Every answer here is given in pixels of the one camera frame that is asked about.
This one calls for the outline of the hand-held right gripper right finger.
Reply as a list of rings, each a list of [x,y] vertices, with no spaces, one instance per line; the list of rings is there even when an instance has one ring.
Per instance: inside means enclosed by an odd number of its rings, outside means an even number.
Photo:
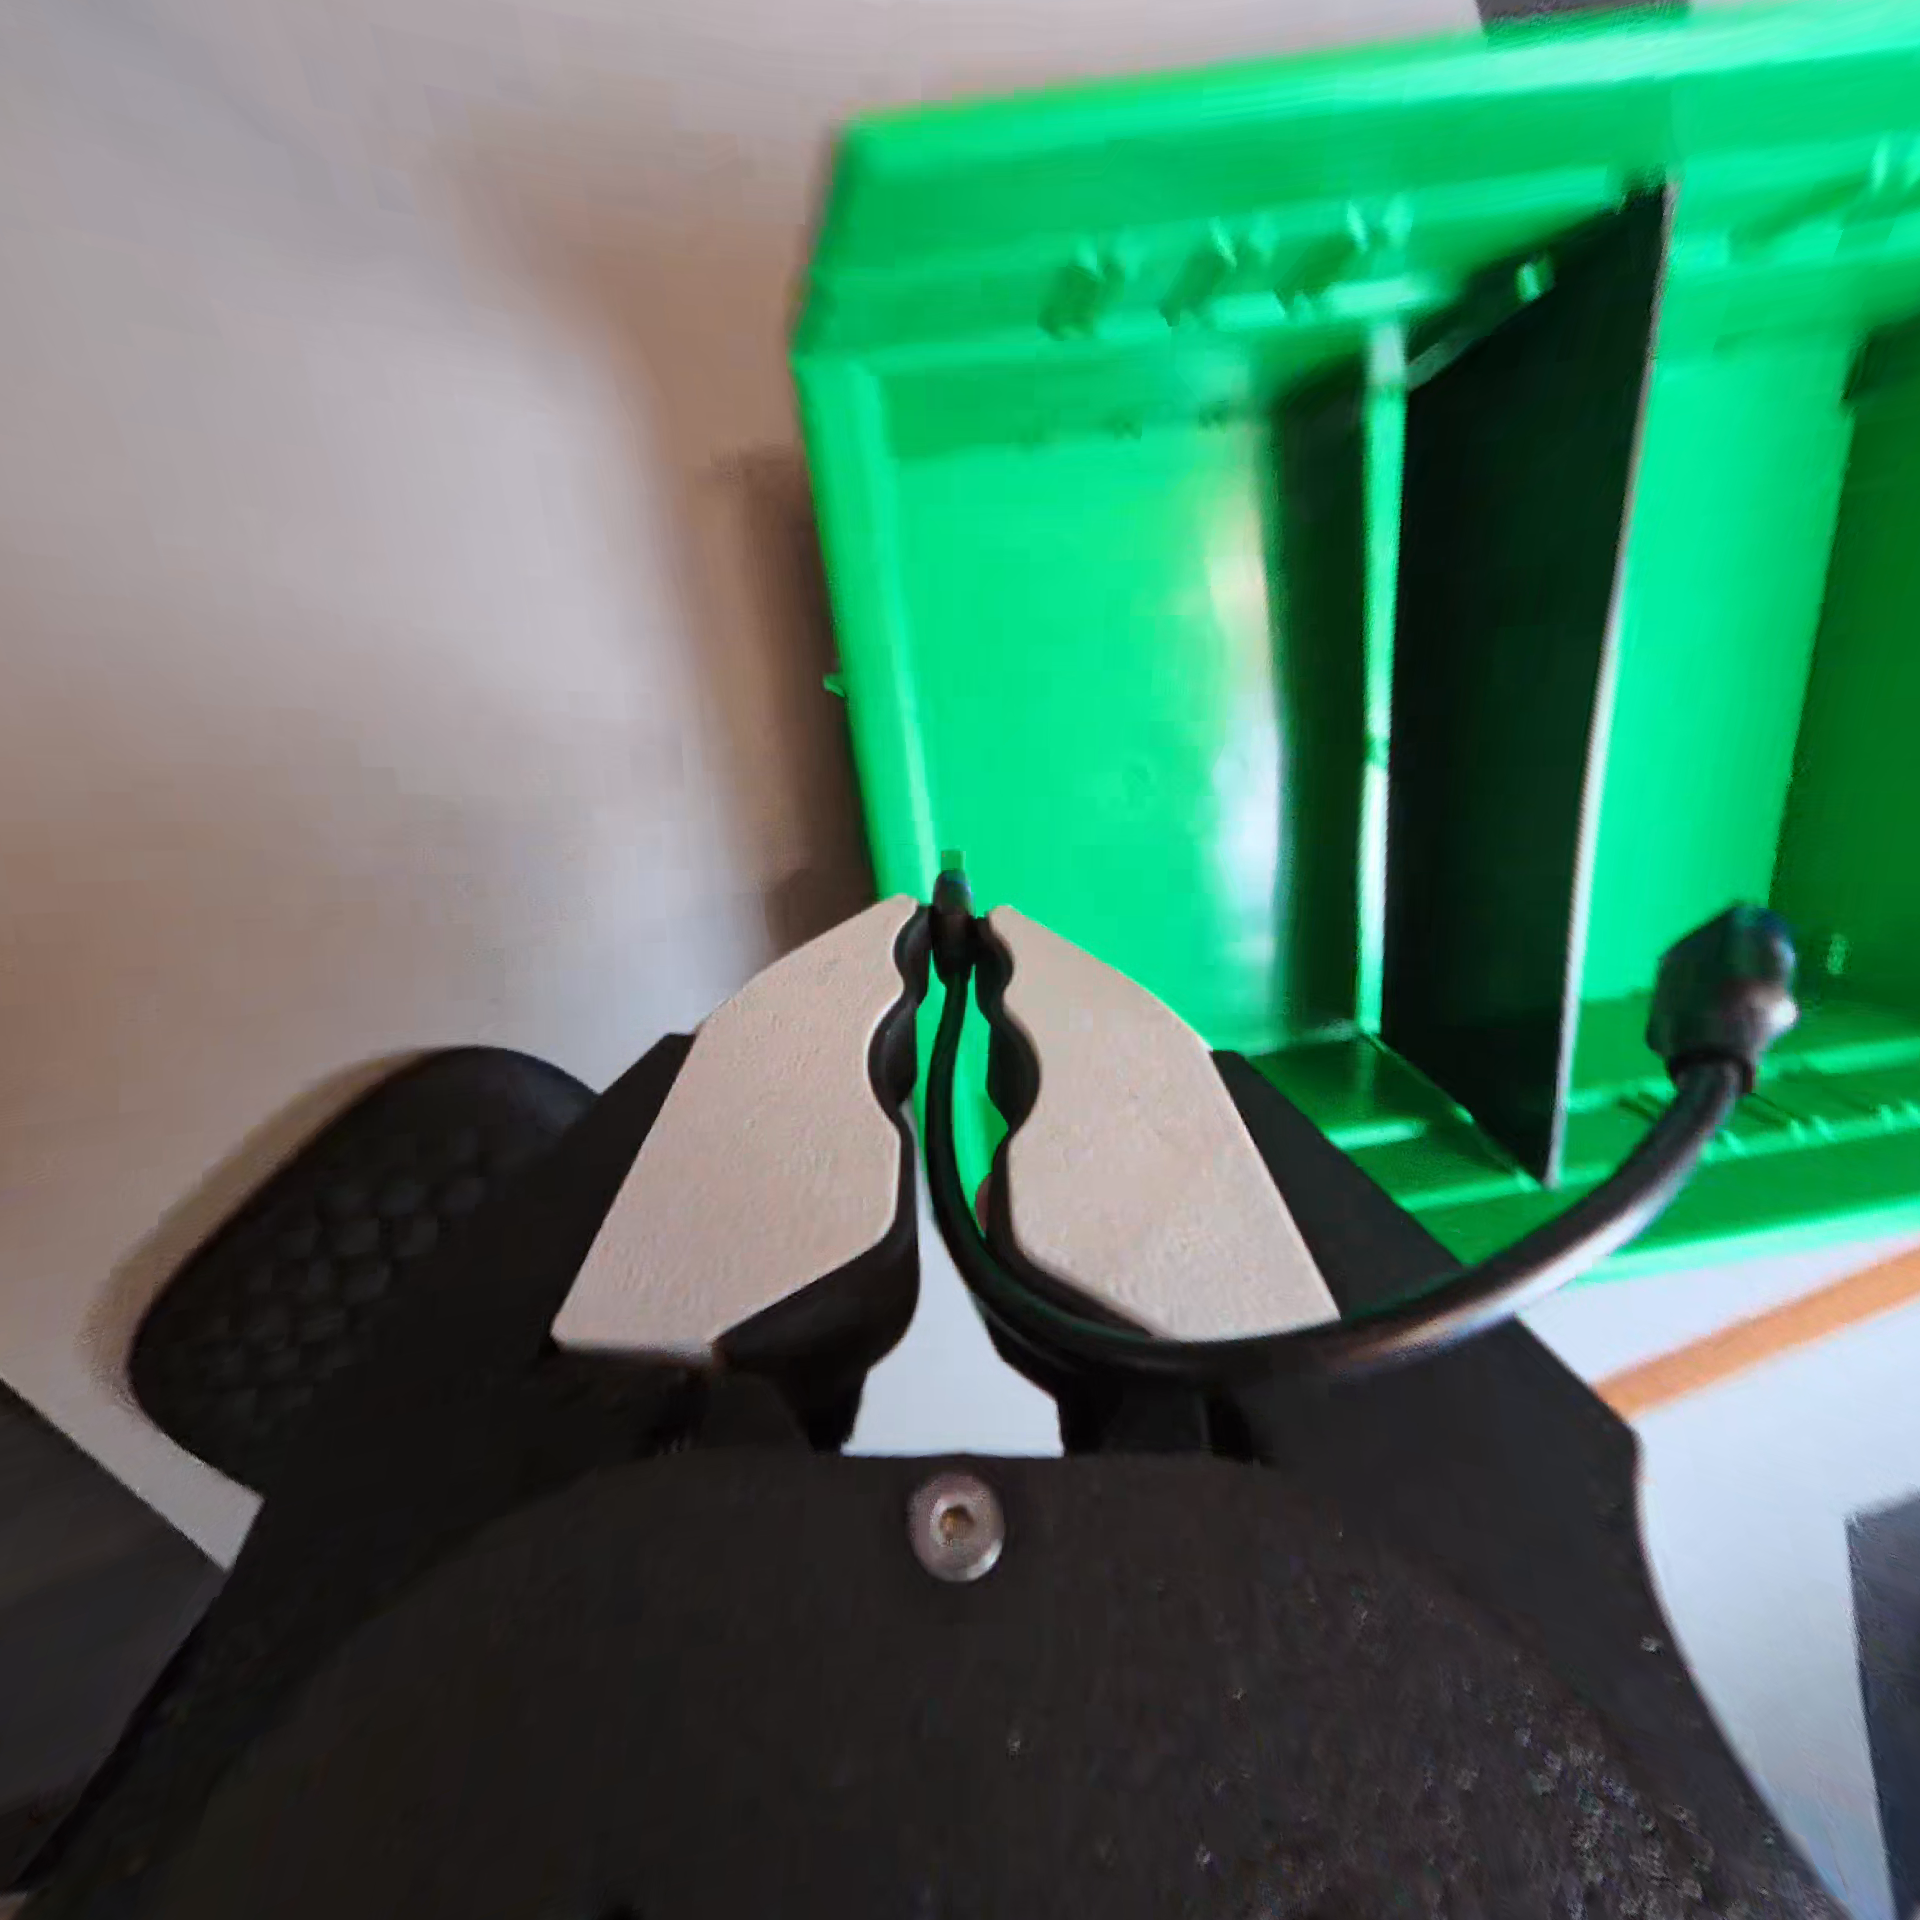
[[[976,1215],[996,1259],[1068,1309],[1176,1341],[1338,1320],[1186,1018],[1011,905],[980,926],[976,1014]]]

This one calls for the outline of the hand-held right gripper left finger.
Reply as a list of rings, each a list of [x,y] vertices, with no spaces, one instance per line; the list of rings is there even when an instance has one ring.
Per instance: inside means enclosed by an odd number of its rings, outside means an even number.
[[[767,1381],[850,1433],[922,1293],[922,902],[889,896],[693,1033],[552,1326],[562,1352]]]

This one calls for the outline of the green plastic bin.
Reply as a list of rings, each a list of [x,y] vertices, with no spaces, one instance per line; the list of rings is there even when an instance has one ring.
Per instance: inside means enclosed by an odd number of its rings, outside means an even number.
[[[1455,1254],[1625,1157],[1664,950],[1803,1014],[1620,1269],[1916,1226],[1916,3],[1538,15],[879,112],[792,366],[873,867],[959,853]],[[1408,370],[1667,191],[1561,1179],[1380,1038]]]

